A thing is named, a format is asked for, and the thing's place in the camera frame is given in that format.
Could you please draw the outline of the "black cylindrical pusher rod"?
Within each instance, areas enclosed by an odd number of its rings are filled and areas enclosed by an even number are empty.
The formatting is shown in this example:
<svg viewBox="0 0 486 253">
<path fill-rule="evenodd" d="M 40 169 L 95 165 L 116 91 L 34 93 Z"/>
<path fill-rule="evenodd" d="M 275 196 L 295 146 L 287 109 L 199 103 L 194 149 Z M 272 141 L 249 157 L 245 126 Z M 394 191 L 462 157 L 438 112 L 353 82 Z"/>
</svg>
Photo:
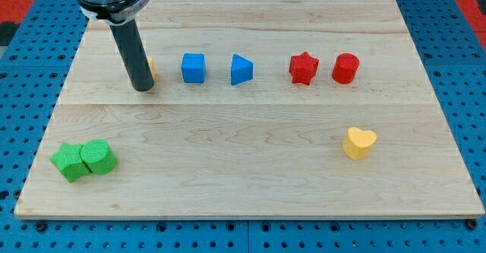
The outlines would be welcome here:
<svg viewBox="0 0 486 253">
<path fill-rule="evenodd" d="M 116 45 L 125 65 L 132 87 L 138 92 L 153 88 L 155 81 L 135 20 L 111 26 Z"/>
</svg>

